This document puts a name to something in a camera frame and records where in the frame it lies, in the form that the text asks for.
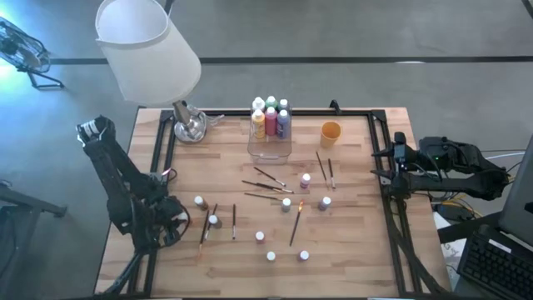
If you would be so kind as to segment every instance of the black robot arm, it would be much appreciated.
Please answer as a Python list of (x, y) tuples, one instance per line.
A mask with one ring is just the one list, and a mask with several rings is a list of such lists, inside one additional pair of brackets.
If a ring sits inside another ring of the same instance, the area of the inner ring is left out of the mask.
[[(446, 137), (425, 137), (420, 140), (420, 150), (415, 151), (406, 144), (403, 132), (396, 132), (394, 138), (391, 147), (373, 155), (393, 157), (396, 169), (372, 172), (391, 180), (385, 192), (395, 198), (406, 199), (416, 191), (435, 191), (467, 193), (474, 198), (493, 200), (501, 196), (509, 183), (506, 170), (486, 160), (474, 145)], [(415, 170), (424, 174), (410, 173)], [(471, 176), (442, 178), (441, 171), (452, 170)]]
[(177, 242), (177, 228), (185, 221), (176, 216), (184, 212), (183, 206), (168, 196), (167, 185), (156, 175), (139, 172), (118, 145), (113, 122), (100, 116), (78, 125), (77, 132), (109, 197), (109, 218), (120, 233), (131, 233), (136, 252), (159, 247), (163, 230), (167, 246)]

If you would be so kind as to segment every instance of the white cap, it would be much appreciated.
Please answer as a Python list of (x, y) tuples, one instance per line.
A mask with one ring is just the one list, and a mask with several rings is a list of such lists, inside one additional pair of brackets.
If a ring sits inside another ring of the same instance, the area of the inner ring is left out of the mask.
[(261, 97), (256, 97), (256, 99), (252, 102), (252, 108), (253, 109), (263, 109), (265, 108), (265, 102)]
[(211, 216), (209, 216), (209, 223), (211, 223), (211, 224), (213, 224), (213, 225), (214, 225), (214, 224), (217, 224), (217, 223), (218, 223), (218, 217), (215, 216), (215, 215), (211, 215)]
[(203, 203), (203, 198), (200, 196), (194, 197), (194, 203), (201, 205)]
[(307, 259), (309, 259), (309, 252), (307, 252), (306, 250), (300, 252), (300, 258), (301, 258), (302, 260), (307, 260)]
[(253, 112), (253, 116), (254, 117), (260, 117), (262, 116), (263, 112), (261, 111), (261, 109), (256, 109), (254, 112)]
[(276, 259), (276, 254), (272, 251), (269, 251), (267, 254), (266, 254), (266, 259), (268, 259), (269, 261), (273, 262), (274, 259)]
[(265, 239), (265, 233), (263, 232), (256, 232), (256, 239), (258, 241), (262, 241), (263, 239)]

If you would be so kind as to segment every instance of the paintbrush handle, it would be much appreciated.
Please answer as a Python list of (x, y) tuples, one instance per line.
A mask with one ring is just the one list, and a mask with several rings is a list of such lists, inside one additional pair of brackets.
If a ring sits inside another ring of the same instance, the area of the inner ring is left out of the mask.
[(244, 194), (245, 194), (245, 195), (248, 195), (248, 196), (253, 196), (253, 197), (260, 197), (260, 198), (266, 198), (266, 199), (272, 199), (272, 200), (282, 201), (281, 199), (276, 198), (276, 197), (265, 196), (265, 195), (257, 195), (257, 194), (252, 194), (252, 193), (250, 193), (250, 192), (245, 192)]
[(269, 174), (266, 174), (264, 171), (260, 170), (259, 167), (254, 167), (257, 171), (263, 173), (263, 175), (267, 176), (268, 178), (272, 179), (272, 180), (276, 180), (273, 176), (269, 175)]
[(291, 235), (291, 242), (289, 243), (289, 246), (292, 247), (292, 241), (294, 241), (294, 234), (296, 233), (296, 228), (298, 227), (298, 221), (300, 220), (300, 213), (296, 215), (296, 222), (294, 223), (294, 228), (292, 229), (292, 235)]
[(333, 168), (331, 167), (331, 159), (327, 159), (327, 164), (330, 165), (330, 175), (333, 177)]
[(320, 156), (318, 156), (318, 151), (316, 151), (316, 158), (318, 159), (318, 163), (320, 164), (320, 169), (322, 170), (322, 175), (324, 176), (324, 180), (327, 180), (326, 172), (324, 172), (324, 167), (322, 166), (322, 161), (320, 160)]

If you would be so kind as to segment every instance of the concrete floor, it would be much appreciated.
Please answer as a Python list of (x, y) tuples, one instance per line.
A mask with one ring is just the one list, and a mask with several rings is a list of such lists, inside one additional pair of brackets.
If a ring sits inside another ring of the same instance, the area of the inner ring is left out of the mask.
[[(0, 16), (41, 38), (55, 58), (102, 58), (93, 25), (99, 3), (7, 0)], [(533, 20), (520, 0), (177, 0), (172, 20), (200, 57), (533, 55)], [(518, 62), (203, 66), (190, 101), (232, 108), (274, 94), (298, 107), (331, 99), (407, 107), (417, 138), (524, 148), (533, 133), (532, 73), (532, 63)], [(69, 206), (64, 219), (42, 215), (17, 299), (92, 293), (107, 197), (74, 127), (104, 114), (127, 148), (137, 110), (122, 100), (107, 65), (53, 66), (50, 74), (67, 88), (39, 92), (0, 61), (0, 178)], [(503, 201), (472, 203), (490, 213)]]

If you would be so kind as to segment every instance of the wooden table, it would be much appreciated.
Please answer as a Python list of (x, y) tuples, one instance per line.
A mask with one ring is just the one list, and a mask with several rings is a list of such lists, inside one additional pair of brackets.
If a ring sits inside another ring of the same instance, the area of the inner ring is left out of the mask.
[[(407, 110), (403, 107), (385, 110), (391, 134), (404, 132), (407, 142), (414, 147)], [(140, 109), (137, 116), (129, 155), (142, 172), (148, 172), (150, 168), (160, 111)], [(326, 120), (337, 120), (342, 125), (343, 135), (334, 147), (321, 149), (319, 132)], [(375, 162), (371, 157), (367, 120), (363, 117), (294, 117), (292, 154), (288, 163), (259, 166), (296, 190), (296, 195), (288, 195), (293, 203), (288, 213), (281, 211), (277, 201), (243, 194), (272, 192), (242, 183), (242, 179), (276, 185), (253, 169), (247, 152), (248, 129), (249, 117), (226, 117), (198, 144), (184, 145), (177, 141), (172, 162), (177, 179), (169, 184), (169, 188), (170, 193), (177, 195), (189, 210), (192, 225), (178, 244), (158, 253), (152, 296), (314, 298), (397, 295), (378, 182), (376, 176), (370, 174)], [(332, 160), (335, 192), (326, 189), (316, 150), (324, 162), (328, 158)], [(311, 174), (311, 186), (306, 191), (299, 188), (303, 173)], [(194, 205), (192, 200), (196, 195), (202, 195), (211, 208), (218, 203), (217, 215), (223, 224), (222, 229), (212, 228), (200, 260), (197, 260), (197, 250), (205, 212)], [(331, 197), (332, 203), (330, 208), (321, 212), (317, 204), (324, 196)], [(289, 247), (297, 204), (301, 199), (305, 200), (305, 206), (295, 242)], [(232, 241), (233, 203), (237, 204), (235, 241)], [(449, 288), (427, 199), (410, 199), (407, 214), (417, 256), (439, 284)], [(254, 240), (259, 230), (266, 234), (266, 243), (262, 245), (257, 245)], [(310, 253), (307, 262), (296, 260), (301, 250)], [(276, 253), (274, 263), (267, 261), (268, 251)], [(112, 284), (132, 253), (131, 237), (122, 236), (111, 227), (97, 292)], [(405, 259), (402, 264), (410, 284)], [(143, 280), (144, 274), (141, 273), (139, 278)]]

